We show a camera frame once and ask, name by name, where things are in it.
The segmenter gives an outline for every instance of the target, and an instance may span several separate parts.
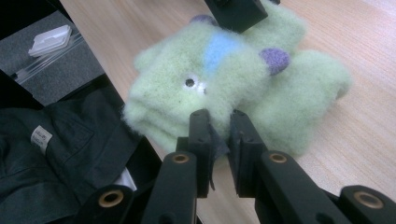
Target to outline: wooden surface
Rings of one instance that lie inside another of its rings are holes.
[[[123,99],[138,75],[142,49],[189,19],[207,13],[204,0],[62,0]],[[318,128],[298,162],[323,189],[377,189],[396,201],[396,1],[283,0],[308,22],[302,49],[320,49],[349,68],[354,85]],[[226,160],[215,168],[217,190],[199,200],[205,223],[257,223],[253,201],[240,200]]]

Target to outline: purple ear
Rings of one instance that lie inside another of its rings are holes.
[[[271,76],[283,71],[290,63],[289,54],[281,49],[263,49],[259,55],[268,64]]]
[[[190,23],[192,22],[204,22],[204,23],[208,23],[214,26],[218,26],[218,23],[216,22],[216,20],[208,15],[198,15],[198,16],[194,16],[191,20]]]

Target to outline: black cloth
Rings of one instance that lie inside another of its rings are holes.
[[[141,136],[120,119],[111,88],[41,110],[0,110],[0,223],[49,223],[77,213],[97,189],[113,183]],[[50,134],[46,155],[31,143]]]

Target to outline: white label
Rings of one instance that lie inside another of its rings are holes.
[[[37,128],[32,133],[32,136],[30,137],[30,142],[32,144],[38,145],[40,147],[41,153],[46,155],[46,150],[48,143],[52,137],[52,134],[47,132],[43,127],[38,125]]]

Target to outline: green plush toy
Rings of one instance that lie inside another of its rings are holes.
[[[123,114],[127,124],[168,152],[188,136],[189,117],[206,108],[226,139],[234,109],[247,113],[269,149],[302,154],[327,108],[350,77],[335,59],[297,51],[304,22],[262,0],[268,18],[241,35],[197,16],[173,36],[142,51],[140,73]]]

